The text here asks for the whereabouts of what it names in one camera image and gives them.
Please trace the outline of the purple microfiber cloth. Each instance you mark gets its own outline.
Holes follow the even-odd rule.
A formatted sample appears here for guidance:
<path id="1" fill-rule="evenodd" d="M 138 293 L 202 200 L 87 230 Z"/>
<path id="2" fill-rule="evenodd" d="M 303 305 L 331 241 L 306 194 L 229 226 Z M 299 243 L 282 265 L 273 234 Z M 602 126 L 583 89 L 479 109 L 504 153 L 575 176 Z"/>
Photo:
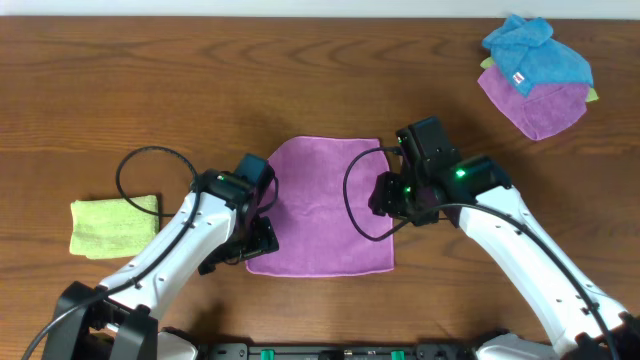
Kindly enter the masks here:
<path id="1" fill-rule="evenodd" d="M 381 152 L 368 154 L 352 168 L 348 179 L 350 207 L 343 200 L 343 178 L 360 153 L 380 146 L 375 138 L 298 136 L 284 142 L 268 162 L 278 186 L 265 194 L 275 205 L 266 212 L 279 250 L 246 262 L 257 275 L 291 278 L 359 276 L 394 269 L 394 243 L 388 237 L 372 242 L 361 229 L 380 236 L 393 227 L 389 217 L 374 215 L 368 200 L 378 175 L 389 170 Z"/>

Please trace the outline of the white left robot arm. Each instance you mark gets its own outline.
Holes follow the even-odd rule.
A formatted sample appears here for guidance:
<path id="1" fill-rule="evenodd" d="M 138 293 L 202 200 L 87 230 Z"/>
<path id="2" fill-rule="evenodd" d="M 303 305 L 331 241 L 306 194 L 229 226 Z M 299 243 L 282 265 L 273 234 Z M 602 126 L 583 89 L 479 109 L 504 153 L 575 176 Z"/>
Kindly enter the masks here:
<path id="1" fill-rule="evenodd" d="M 260 202 L 273 168 L 208 170 L 181 209 L 127 265 L 96 288 L 75 282 L 60 297 L 46 359 L 198 359 L 200 346 L 159 321 L 193 273 L 275 252 Z"/>

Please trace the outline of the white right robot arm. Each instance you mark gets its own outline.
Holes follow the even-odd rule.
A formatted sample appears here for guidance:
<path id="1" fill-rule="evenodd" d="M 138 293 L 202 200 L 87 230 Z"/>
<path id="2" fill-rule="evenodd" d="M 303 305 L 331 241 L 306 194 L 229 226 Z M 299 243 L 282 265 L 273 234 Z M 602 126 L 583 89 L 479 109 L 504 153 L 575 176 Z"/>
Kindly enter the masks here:
<path id="1" fill-rule="evenodd" d="M 524 297 L 548 344 L 500 334 L 478 359 L 636 359 L 639 319 L 591 281 L 534 218 L 490 158 L 429 159 L 378 176 L 369 206 L 416 226 L 441 215 L 479 244 Z"/>

